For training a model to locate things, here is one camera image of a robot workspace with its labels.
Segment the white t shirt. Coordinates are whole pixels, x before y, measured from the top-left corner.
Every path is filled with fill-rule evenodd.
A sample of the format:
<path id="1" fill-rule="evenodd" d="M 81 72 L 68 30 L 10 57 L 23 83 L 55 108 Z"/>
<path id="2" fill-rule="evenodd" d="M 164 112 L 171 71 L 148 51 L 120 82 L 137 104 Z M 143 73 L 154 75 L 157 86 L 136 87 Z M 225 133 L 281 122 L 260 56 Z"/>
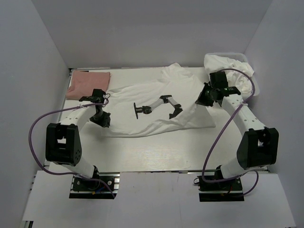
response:
<path id="1" fill-rule="evenodd" d="M 190 128 L 215 127 L 205 106 L 195 102 L 204 84 L 189 70 L 174 63 L 160 72 L 160 78 L 109 90 L 109 104 L 104 110 L 111 114 L 109 128 L 101 129 L 103 137 L 136 138 Z M 171 95 L 182 111 L 170 118 L 170 103 L 153 108 L 150 114 L 135 114 L 134 107 L 160 102 L 162 95 Z"/>

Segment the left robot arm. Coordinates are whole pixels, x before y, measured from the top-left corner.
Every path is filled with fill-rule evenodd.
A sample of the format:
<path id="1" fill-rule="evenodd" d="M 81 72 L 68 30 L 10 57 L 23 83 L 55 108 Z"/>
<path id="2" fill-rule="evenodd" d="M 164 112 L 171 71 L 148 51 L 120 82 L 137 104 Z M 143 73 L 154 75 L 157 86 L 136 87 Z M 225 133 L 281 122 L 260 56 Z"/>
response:
<path id="1" fill-rule="evenodd" d="M 110 127 L 110 113 L 103 111 L 106 92 L 94 89 L 91 96 L 79 99 L 80 106 L 59 123 L 50 123 L 46 131 L 46 160 L 66 167 L 84 177 L 84 184 L 91 190 L 100 185 L 97 169 L 82 156 L 80 131 L 87 122 L 100 127 Z"/>

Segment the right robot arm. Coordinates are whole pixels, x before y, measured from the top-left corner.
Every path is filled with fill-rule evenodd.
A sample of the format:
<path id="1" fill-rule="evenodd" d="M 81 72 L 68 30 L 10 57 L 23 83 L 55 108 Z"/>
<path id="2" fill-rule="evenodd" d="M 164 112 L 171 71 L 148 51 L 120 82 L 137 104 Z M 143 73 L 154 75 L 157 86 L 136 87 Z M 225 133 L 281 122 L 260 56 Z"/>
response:
<path id="1" fill-rule="evenodd" d="M 229 86 L 226 69 L 210 73 L 210 81 L 204 84 L 196 104 L 213 106 L 218 103 L 230 118 L 215 139 L 207 154 L 210 158 L 213 149 L 231 122 L 234 122 L 242 139 L 236 156 L 225 164 L 218 166 L 214 177 L 202 180 L 206 183 L 215 183 L 219 189 L 226 189 L 232 180 L 241 177 L 248 171 L 276 163 L 279 142 L 279 132 L 276 128 L 268 128 L 249 109 L 247 103 L 255 94 L 255 85 L 249 97 L 243 99 L 241 92 L 235 86 Z"/>

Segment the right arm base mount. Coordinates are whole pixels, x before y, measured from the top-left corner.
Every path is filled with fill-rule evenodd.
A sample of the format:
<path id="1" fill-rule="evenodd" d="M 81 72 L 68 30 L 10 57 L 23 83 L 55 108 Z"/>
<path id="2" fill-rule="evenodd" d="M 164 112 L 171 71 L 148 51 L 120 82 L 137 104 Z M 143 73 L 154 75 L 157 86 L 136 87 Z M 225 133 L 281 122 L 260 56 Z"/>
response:
<path id="1" fill-rule="evenodd" d="M 197 176 L 194 185 L 199 188 L 200 202 L 240 202 L 244 201 L 243 187 L 240 179 L 220 183 L 204 182 Z"/>

